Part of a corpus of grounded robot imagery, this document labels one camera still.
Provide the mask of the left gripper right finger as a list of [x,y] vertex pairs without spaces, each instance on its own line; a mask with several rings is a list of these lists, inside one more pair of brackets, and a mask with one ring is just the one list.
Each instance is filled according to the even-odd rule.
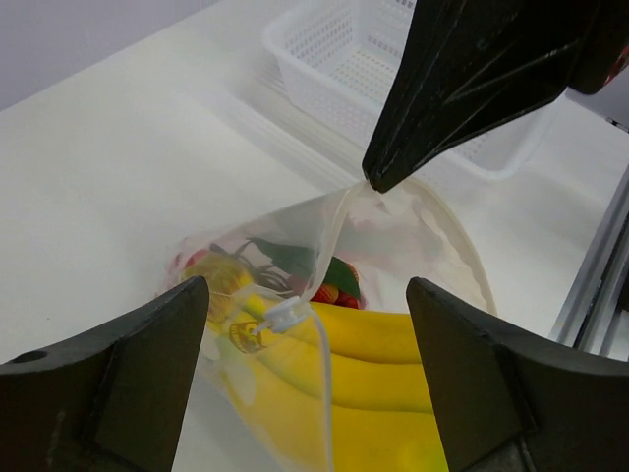
[[627,363],[540,337],[424,278],[406,297],[450,470],[627,470]]

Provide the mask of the yellow banana bunch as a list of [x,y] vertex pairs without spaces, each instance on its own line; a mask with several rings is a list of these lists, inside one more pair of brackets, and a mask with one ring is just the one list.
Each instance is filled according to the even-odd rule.
[[299,298],[207,312],[212,374],[291,471],[443,471],[408,315]]

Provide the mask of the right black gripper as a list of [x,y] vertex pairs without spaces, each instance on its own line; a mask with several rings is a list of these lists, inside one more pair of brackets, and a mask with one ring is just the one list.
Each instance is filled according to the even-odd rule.
[[591,27],[589,6],[571,1],[419,1],[364,174],[386,193],[567,85],[593,95],[627,66],[628,0],[599,1]]

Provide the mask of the red fruit bunch with leaves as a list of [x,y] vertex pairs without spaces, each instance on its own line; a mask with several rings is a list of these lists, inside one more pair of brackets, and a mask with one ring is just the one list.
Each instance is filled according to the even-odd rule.
[[169,267],[173,281],[201,276],[210,293],[212,316],[232,311],[235,299],[260,309],[264,298],[308,300],[344,308],[363,309],[365,296],[357,269],[333,256],[322,266],[320,252],[304,246],[248,237],[237,246],[210,242],[190,254],[179,252]]

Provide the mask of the clear zip top bag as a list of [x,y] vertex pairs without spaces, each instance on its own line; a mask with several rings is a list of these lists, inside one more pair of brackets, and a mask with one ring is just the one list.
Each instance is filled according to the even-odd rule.
[[359,183],[184,239],[200,276],[200,368],[283,471],[443,471],[406,301],[414,277],[495,309],[464,228],[429,186]]

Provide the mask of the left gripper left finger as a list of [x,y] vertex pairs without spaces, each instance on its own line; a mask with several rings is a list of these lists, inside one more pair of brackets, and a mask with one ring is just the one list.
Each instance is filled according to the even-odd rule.
[[2,364],[2,470],[171,470],[208,302],[194,276]]

